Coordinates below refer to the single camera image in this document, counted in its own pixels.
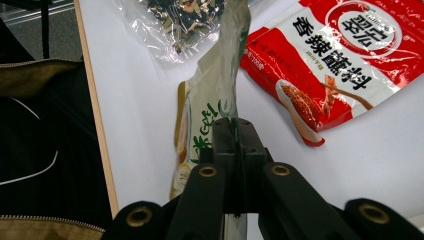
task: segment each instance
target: white table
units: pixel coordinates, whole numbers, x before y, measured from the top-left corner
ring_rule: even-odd
[[[255,6],[251,31],[295,3],[275,1],[268,7],[270,2]],[[163,205],[176,167],[177,86],[196,65],[181,68],[175,79],[159,80],[147,49],[113,0],[75,5],[112,210],[116,214],[140,200]],[[237,106],[274,160],[296,167],[329,203],[343,207],[365,197],[410,218],[424,213],[423,78],[370,112],[322,132],[326,143],[320,148],[305,146],[286,110],[242,70]],[[252,230],[249,238],[258,234]]]

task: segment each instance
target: zipper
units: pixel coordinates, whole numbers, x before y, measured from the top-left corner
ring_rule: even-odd
[[[77,64],[77,63],[82,63],[82,60],[73,61],[73,60],[66,60],[66,59],[60,59],[60,58],[49,58],[49,59],[34,60],[34,61],[27,61],[27,62],[20,62],[20,63],[0,64],[0,69],[25,67],[25,66],[32,66],[32,65],[52,64],[52,63],[55,63],[55,64]]]
[[[72,224],[83,228],[88,228],[90,230],[98,231],[104,233],[106,230],[101,227],[97,227],[92,224],[70,220],[66,218],[56,218],[56,217],[44,217],[44,216],[24,216],[24,215],[0,215],[0,220],[24,220],[24,221],[44,221],[44,222],[58,222],[65,224]]]

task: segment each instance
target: red food package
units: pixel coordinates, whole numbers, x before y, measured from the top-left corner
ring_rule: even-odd
[[[241,67],[289,111],[304,142],[392,96],[424,71],[419,0],[301,0],[249,35]]]

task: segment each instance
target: brown fabric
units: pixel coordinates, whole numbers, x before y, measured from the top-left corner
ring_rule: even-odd
[[[75,69],[81,61],[48,59],[0,64],[0,96],[31,98],[56,74]]]
[[[99,240],[103,231],[52,220],[0,219],[1,240]]]

